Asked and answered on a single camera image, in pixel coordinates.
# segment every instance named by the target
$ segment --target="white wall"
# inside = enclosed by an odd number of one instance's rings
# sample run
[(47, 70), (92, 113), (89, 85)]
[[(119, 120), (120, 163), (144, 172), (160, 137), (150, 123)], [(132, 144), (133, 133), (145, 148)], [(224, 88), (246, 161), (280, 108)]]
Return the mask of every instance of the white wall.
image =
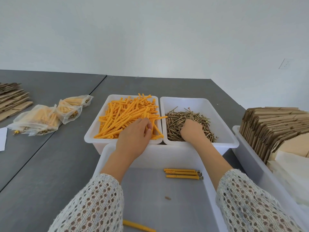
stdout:
[[(211, 78), (309, 110), (309, 0), (1, 0), (0, 69)], [(294, 58), (294, 70), (279, 70)]]

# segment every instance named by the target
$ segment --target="empty white bin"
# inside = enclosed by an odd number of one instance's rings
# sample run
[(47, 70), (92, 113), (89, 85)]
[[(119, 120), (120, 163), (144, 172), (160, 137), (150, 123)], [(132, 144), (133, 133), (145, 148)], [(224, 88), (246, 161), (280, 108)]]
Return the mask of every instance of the empty white bin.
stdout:
[[(110, 96), (107, 97), (104, 105), (102, 106), (101, 110), (99, 111), (98, 115), (96, 116), (95, 120), (91, 124), (90, 128), (88, 129), (87, 133), (85, 134), (84, 140), (87, 143), (92, 143), (96, 150), (98, 151), (99, 154), (102, 153), (103, 148), (109, 144), (109, 143), (116, 143), (117, 139), (98, 139), (94, 138), (95, 135), (98, 134), (98, 130), (100, 127), (100, 122), (98, 120), (99, 116), (104, 116), (105, 111), (108, 109), (108, 103), (110, 103), (113, 100), (120, 100), (121, 98), (125, 99), (128, 96), (131, 98), (136, 98), (138, 95), (119, 95), (119, 94), (111, 94)], [(159, 99), (156, 96), (152, 96), (152, 99), (155, 99), (155, 104), (156, 106), (159, 106)], [(155, 121), (156, 126), (162, 132), (162, 126), (161, 126), (161, 120), (156, 120)], [(149, 144), (160, 144), (162, 142), (162, 138), (158, 138), (157, 140), (150, 140)]]
[[(115, 144), (105, 146), (94, 176), (99, 174), (115, 148)], [(200, 170), (204, 180), (169, 179), (165, 177), (164, 168)], [(215, 204), (214, 187), (198, 153), (192, 148), (148, 145), (130, 166), (121, 186), (125, 198), (123, 218), (126, 220), (158, 232), (227, 232)]]
[(248, 177), (263, 190), (274, 196), (284, 210), (295, 219), (298, 225), (305, 231), (309, 231), (309, 221), (302, 209), (240, 134), (239, 128), (240, 126), (233, 127), (235, 136), (239, 140), (239, 147), (233, 149), (233, 152)]
[[(213, 143), (218, 152), (223, 155), (229, 148), (237, 148), (238, 140), (233, 135), (232, 131), (216, 112), (211, 103), (205, 98), (176, 98), (176, 97), (161, 97), (160, 108), (161, 114), (164, 116), (172, 109), (176, 112), (184, 111), (190, 107), (191, 111), (200, 113), (207, 118), (210, 118), (210, 130), (218, 137), (217, 142)], [(191, 146), (187, 142), (170, 141), (167, 137), (166, 119), (162, 119), (163, 141), (167, 145)]]

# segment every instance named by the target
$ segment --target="electrical outlet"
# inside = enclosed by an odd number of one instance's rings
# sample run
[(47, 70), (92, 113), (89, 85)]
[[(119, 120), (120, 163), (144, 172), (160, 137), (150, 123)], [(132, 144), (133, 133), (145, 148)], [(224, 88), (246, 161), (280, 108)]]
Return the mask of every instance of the electrical outlet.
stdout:
[(291, 66), (291, 63), (294, 61), (292, 58), (285, 58), (280, 65), (279, 69), (289, 69)]

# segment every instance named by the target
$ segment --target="plastic bag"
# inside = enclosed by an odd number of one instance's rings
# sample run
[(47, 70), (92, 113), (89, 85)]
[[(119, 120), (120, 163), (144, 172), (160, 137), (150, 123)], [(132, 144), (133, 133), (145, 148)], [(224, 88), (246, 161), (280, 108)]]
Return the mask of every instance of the plastic bag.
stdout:
[(81, 95), (78, 97), (70, 97), (64, 99), (68, 104), (72, 106), (89, 106), (91, 103), (91, 100), (93, 99), (93, 96), (90, 95)]
[(72, 106), (64, 100), (60, 100), (56, 108), (56, 114), (63, 124), (67, 124), (76, 120), (80, 116), (82, 109), (83, 106)]
[(275, 161), (268, 161), (269, 169), (309, 216), (309, 158), (278, 151)]
[(60, 125), (55, 110), (56, 107), (36, 105), (31, 111), (21, 113), (7, 128), (29, 136), (55, 132)]

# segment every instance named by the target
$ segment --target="sleeve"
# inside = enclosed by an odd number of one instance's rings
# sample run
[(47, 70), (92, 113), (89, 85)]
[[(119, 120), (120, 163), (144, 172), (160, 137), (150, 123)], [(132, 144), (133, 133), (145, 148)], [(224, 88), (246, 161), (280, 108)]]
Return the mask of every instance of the sleeve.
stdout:
[(110, 175), (99, 174), (59, 213), (49, 232), (123, 230), (123, 191)]
[(230, 232), (303, 232), (272, 195), (237, 169), (221, 178), (216, 203)]

